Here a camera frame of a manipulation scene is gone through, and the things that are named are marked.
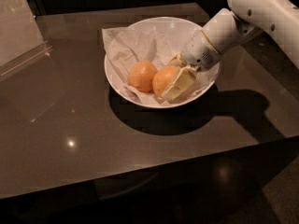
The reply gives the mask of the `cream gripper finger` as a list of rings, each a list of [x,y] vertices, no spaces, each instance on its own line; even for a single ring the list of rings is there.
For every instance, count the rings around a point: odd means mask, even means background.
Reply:
[[[187,63],[183,60],[181,55],[179,53],[177,53],[170,59],[170,61],[168,62],[168,65],[184,67],[187,65]]]
[[[177,66],[169,84],[162,92],[162,97],[167,101],[177,99],[196,81],[196,76],[197,72],[191,67]]]

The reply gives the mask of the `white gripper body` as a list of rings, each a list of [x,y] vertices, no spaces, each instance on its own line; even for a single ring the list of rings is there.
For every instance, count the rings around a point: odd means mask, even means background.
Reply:
[[[181,57],[197,72],[210,70],[221,60],[221,54],[202,31],[196,31],[184,44]]]

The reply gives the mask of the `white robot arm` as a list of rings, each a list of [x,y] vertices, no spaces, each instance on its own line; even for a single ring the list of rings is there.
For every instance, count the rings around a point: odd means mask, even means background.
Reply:
[[[299,67],[299,7],[290,0],[227,0],[204,27],[190,36],[178,55],[171,59],[177,70],[162,92],[167,101],[177,99],[221,60],[232,47],[260,32],[266,32]]]

